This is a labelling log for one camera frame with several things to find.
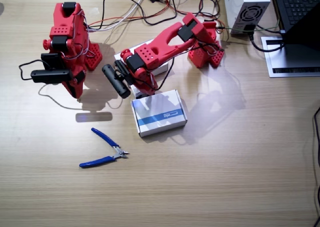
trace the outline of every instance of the small cardboard box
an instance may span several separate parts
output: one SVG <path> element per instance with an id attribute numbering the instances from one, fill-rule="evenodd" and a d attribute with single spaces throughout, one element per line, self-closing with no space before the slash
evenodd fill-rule
<path id="1" fill-rule="evenodd" d="M 131 107 L 141 137 L 184 126 L 188 121 L 177 90 L 135 99 Z"/>
<path id="2" fill-rule="evenodd" d="M 153 39 L 148 40 L 147 42 L 138 44 L 138 45 L 130 48 L 131 53 L 134 53 L 135 49 L 138 48 L 139 46 L 142 46 L 143 44 L 149 44 L 151 41 L 153 41 Z M 120 59 L 121 59 L 120 53 L 115 54 L 115 55 L 114 55 L 114 58 L 115 58 L 116 60 L 120 60 Z M 168 62 L 165 62 L 163 65 L 159 66 L 158 68 L 156 68 L 155 70 L 153 70 L 153 71 L 151 71 L 151 72 L 152 72 L 152 74 L 153 74 L 154 76 L 157 76 L 157 75 L 159 75 L 159 74 L 161 74 L 161 73 L 163 73 L 163 72 L 166 72 L 167 70 L 168 70 Z M 131 85 L 130 87 L 131 87 L 132 93 L 133 93 L 133 95 L 134 95 L 134 97 L 135 97 L 136 99 L 139 99 L 139 98 L 142 98 L 142 97 L 146 97 L 146 96 L 147 96 L 147 94 L 141 93 L 140 90 L 138 90 L 134 85 Z"/>

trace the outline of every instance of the wooden table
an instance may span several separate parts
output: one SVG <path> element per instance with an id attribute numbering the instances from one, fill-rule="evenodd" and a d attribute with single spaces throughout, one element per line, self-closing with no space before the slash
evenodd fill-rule
<path id="1" fill-rule="evenodd" d="M 313 225 L 312 116 L 320 106 L 319 78 L 271 79 L 264 54 L 246 38 L 230 38 L 222 42 L 218 69 L 196 69 L 186 54 L 176 58 L 163 91 L 179 91 L 188 123 L 140 138 L 132 96 L 121 100 L 101 67 L 182 16 L 156 26 L 135 21 L 109 39 L 110 31 L 91 33 L 103 61 L 87 75 L 78 102 L 61 84 L 39 95 L 44 84 L 22 81 L 18 69 L 46 52 L 42 41 L 53 26 L 55 4 L 65 1 L 80 3 L 89 23 L 101 18 L 102 0 L 0 0 L 0 226 Z M 199 0 L 180 2 L 180 10 L 198 9 Z M 106 0 L 105 16 L 121 16 L 130 6 Z M 142 6 L 148 15 L 163 7 L 148 0 Z M 220 6 L 226 21 L 224 0 Z M 212 3 L 205 1 L 204 10 L 212 11 Z M 150 21 L 172 15 L 168 10 Z M 260 24 L 276 22 L 270 5 Z M 261 35 L 269 34 L 255 35 L 259 45 Z M 42 68 L 35 63 L 25 74 Z M 129 151 L 129 158 L 80 169 L 81 162 L 114 153 L 91 127 Z"/>

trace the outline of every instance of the robotic arm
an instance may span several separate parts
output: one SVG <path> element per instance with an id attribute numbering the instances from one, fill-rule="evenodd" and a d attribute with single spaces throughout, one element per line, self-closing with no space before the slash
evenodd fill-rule
<path id="1" fill-rule="evenodd" d="M 115 70 L 109 64 L 102 68 L 122 98 L 130 95 L 123 81 L 135 85 L 142 93 L 153 95 L 158 84 L 151 71 L 184 51 L 188 51 L 189 59 L 197 68 L 202 68 L 207 62 L 214 67 L 219 65 L 224 51 L 216 40 L 216 22 L 201 23 L 192 13 L 188 13 L 182 21 L 184 24 L 177 22 L 166 28 L 151 43 L 137 47 L 134 53 L 129 49 L 123 50 L 120 54 L 123 61 L 114 62 Z M 176 36 L 184 43 L 169 45 Z"/>
<path id="2" fill-rule="evenodd" d="M 35 83 L 62 83 L 68 92 L 79 98 L 83 92 L 87 69 L 93 71 L 102 60 L 97 43 L 89 40 L 89 31 L 84 23 L 85 13 L 79 3 L 57 3 L 53 13 L 54 26 L 50 39 L 43 41 L 43 70 L 31 72 Z"/>

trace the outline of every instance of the white power supply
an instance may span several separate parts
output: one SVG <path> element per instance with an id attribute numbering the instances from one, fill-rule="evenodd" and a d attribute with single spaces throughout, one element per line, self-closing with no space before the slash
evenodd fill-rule
<path id="1" fill-rule="evenodd" d="M 270 0 L 224 0 L 231 34 L 255 29 L 265 13 Z"/>

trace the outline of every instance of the wire cutter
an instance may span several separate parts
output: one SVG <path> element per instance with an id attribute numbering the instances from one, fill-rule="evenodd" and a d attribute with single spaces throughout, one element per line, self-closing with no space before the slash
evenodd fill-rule
<path id="1" fill-rule="evenodd" d="M 114 156 L 107 156 L 104 158 L 100 158 L 97 160 L 85 162 L 79 164 L 81 168 L 90 168 L 90 167 L 95 167 L 99 165 L 103 165 L 109 162 L 116 161 L 117 158 L 122 157 L 122 158 L 128 158 L 126 155 L 129 154 L 127 151 L 123 151 L 118 144 L 116 144 L 112 139 L 110 139 L 107 135 L 102 133 L 101 131 L 97 130 L 96 128 L 91 128 L 91 130 L 96 133 L 98 136 L 100 136 L 102 139 L 104 139 L 114 150 L 116 151 L 116 154 Z"/>

